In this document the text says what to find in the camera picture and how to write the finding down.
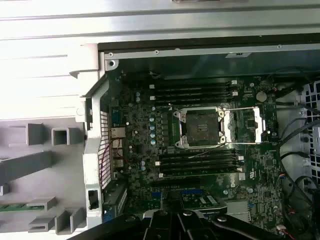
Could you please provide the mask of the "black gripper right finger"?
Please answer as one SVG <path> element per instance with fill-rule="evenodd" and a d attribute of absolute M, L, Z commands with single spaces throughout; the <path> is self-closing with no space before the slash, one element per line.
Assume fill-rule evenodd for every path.
<path fill-rule="evenodd" d="M 189 240 L 282 240 L 269 232 L 228 214 L 219 197 L 180 193 L 179 224 Z"/>

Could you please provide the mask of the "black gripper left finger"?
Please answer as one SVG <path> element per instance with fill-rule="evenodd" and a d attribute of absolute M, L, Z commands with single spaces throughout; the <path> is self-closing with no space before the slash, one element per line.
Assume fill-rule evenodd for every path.
<path fill-rule="evenodd" d="M 73 236 L 73 240 L 179 240 L 180 193 L 168 192 L 159 210 L 143 218 L 124 213 Z"/>

